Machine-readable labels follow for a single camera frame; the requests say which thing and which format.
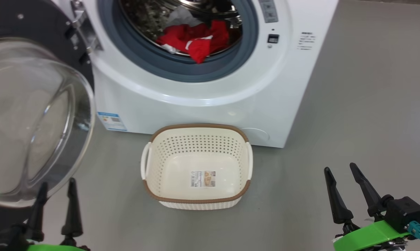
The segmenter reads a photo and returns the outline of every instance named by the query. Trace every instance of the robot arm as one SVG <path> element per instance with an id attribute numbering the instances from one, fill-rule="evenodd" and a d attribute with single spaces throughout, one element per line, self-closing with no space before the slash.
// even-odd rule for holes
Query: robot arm
<path id="1" fill-rule="evenodd" d="M 352 212 L 348 210 L 336 187 L 336 180 L 329 167 L 324 170 L 333 221 L 344 224 L 343 234 L 336 235 L 336 251 L 405 250 L 408 240 L 420 239 L 420 205 L 403 197 L 395 200 L 391 195 L 380 197 L 356 164 L 350 169 L 360 185 L 368 204 L 368 214 L 374 223 L 363 228 L 352 223 Z"/>
<path id="2" fill-rule="evenodd" d="M 74 237 L 83 234 L 80 205 L 76 189 L 76 181 L 70 178 L 68 187 L 69 206 L 66 223 L 61 229 L 65 236 L 60 245 L 34 245 L 28 240 L 41 242 L 44 240 L 43 212 L 47 202 L 47 183 L 43 183 L 31 209 L 31 215 L 26 224 L 16 224 L 0 233 L 0 251 L 90 251 L 87 246 L 76 246 Z"/>

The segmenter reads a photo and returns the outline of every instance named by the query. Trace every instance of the brown basket rim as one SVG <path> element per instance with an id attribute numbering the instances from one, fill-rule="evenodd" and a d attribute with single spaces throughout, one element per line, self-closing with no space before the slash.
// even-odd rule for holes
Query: brown basket rim
<path id="1" fill-rule="evenodd" d="M 236 199 L 240 198 L 241 196 L 243 196 L 247 192 L 247 189 L 250 186 L 250 180 L 246 181 L 246 184 L 245 184 L 244 188 L 237 195 L 234 195 L 234 196 L 228 197 L 228 198 L 211 199 L 211 200 L 180 200 L 180 199 L 170 199 L 170 198 L 165 198 L 165 197 L 159 197 L 159 196 L 153 194 L 153 192 L 151 192 L 151 190 L 148 187 L 147 180 L 143 180 L 143 185 L 145 186 L 145 189 L 148 192 L 148 194 L 151 197 L 153 197 L 154 199 L 159 200 L 159 201 L 184 203 L 184 204 L 208 204 L 208 203 L 228 202 L 228 201 L 232 201 L 232 200 L 236 200 Z"/>
<path id="2" fill-rule="evenodd" d="M 150 138 L 150 142 L 153 142 L 154 139 L 161 134 L 164 131 L 167 130 L 172 130 L 172 129 L 182 129 L 182 128 L 203 128 L 203 127 L 207 127 L 207 128 L 220 128 L 220 129 L 228 129 L 228 130 L 233 130 L 237 133 L 239 133 L 242 138 L 245 140 L 245 142 L 249 142 L 249 139 L 247 138 L 247 136 L 245 135 L 245 133 L 240 130 L 237 127 L 234 127 L 232 125 L 227 125 L 227 124 L 206 124 L 206 123 L 197 123 L 197 124 L 175 124 L 175 125 L 169 125 L 167 127 L 162 127 L 159 130 L 157 130 L 157 132 L 155 132 L 151 138 Z"/>
<path id="3" fill-rule="evenodd" d="M 233 131 L 239 133 L 242 136 L 242 138 L 245 140 L 245 142 L 247 142 L 247 143 L 249 142 L 249 140 L 248 140 L 247 136 L 244 134 L 244 132 L 237 127 L 234 127 L 232 125 L 227 125 L 227 124 L 208 124 L 208 123 L 175 124 L 175 125 L 169 125 L 167 127 L 162 127 L 159 130 L 157 130 L 157 132 L 155 132 L 153 134 L 153 136 L 150 139 L 150 142 L 153 142 L 154 139 L 159 134 L 161 134 L 162 132 L 167 131 L 167 130 L 181 129 L 181 128 L 203 128 L 203 127 L 233 130 Z M 146 180 L 143 180 L 143 185 L 145 186 L 145 189 L 148 192 L 148 194 L 151 197 L 153 197 L 154 199 L 159 200 L 159 201 L 173 202 L 173 203 L 184 203 L 184 204 L 208 204 L 208 203 L 229 202 L 229 201 L 233 201 L 233 200 L 236 200 L 236 199 L 240 198 L 242 195 L 244 195 L 246 193 L 247 189 L 249 188 L 250 180 L 246 181 L 246 184 L 245 184 L 244 188 L 237 195 L 234 195 L 234 196 L 228 197 L 228 198 L 211 199 L 211 200 L 180 200 L 180 199 L 170 199 L 170 198 L 160 197 L 160 196 L 157 196 L 157 195 L 153 194 L 153 192 L 151 192 L 151 190 L 148 187 L 148 183 L 147 183 Z"/>

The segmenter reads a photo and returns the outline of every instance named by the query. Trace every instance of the washing machine door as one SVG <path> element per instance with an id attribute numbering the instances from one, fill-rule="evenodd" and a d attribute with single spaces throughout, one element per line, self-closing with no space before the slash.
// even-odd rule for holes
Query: washing machine door
<path id="1" fill-rule="evenodd" d="M 49 0 L 0 0 L 0 205 L 33 204 L 73 175 L 95 121 L 92 67 Z"/>

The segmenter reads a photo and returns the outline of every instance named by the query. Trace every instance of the button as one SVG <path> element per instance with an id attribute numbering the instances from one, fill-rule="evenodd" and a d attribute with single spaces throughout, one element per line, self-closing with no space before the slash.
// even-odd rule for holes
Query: button
<path id="1" fill-rule="evenodd" d="M 265 13 L 267 18 L 274 18 L 277 16 L 277 13 L 275 13 L 275 11 L 266 11 Z"/>
<path id="2" fill-rule="evenodd" d="M 273 44 L 277 44 L 278 43 L 278 37 L 280 35 L 277 34 L 269 34 L 269 37 L 267 38 L 267 42 L 268 43 L 273 43 Z"/>

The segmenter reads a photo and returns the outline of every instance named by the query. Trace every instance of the door hinge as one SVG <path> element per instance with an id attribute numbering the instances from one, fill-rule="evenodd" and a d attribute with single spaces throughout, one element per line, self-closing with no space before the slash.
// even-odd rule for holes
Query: door hinge
<path id="1" fill-rule="evenodd" d="M 102 50 L 102 46 L 100 45 L 100 41 L 98 40 L 82 0 L 71 0 L 71 7 L 75 17 L 72 26 L 78 31 L 79 35 L 86 43 L 87 53 L 91 53 L 94 50 Z"/>

